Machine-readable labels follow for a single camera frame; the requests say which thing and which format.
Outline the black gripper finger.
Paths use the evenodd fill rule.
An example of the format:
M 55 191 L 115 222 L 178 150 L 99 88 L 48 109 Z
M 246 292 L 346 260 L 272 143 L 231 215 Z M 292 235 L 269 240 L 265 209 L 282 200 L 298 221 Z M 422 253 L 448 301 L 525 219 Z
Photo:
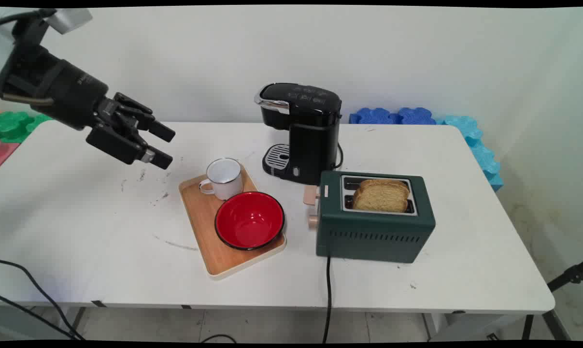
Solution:
M 147 131 L 163 141 L 175 137 L 174 130 L 156 120 L 154 112 L 138 101 L 117 92 L 110 101 L 110 132 L 130 143 L 145 143 L 139 131 Z
M 86 143 L 128 165 L 143 161 L 163 170 L 170 166 L 172 156 L 149 145 L 139 136 L 136 128 L 129 127 L 128 130 L 133 133 L 123 136 L 111 126 L 99 124 L 92 128 Z

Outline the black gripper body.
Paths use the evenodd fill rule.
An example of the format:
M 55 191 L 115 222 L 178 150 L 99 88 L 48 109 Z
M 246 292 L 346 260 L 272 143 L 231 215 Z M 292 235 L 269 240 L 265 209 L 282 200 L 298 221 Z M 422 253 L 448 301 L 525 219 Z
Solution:
M 37 100 L 51 105 L 31 105 L 75 130 L 98 124 L 118 130 L 118 123 L 100 108 L 112 102 L 108 86 L 41 45 L 18 45 L 0 71 L 0 93 Z

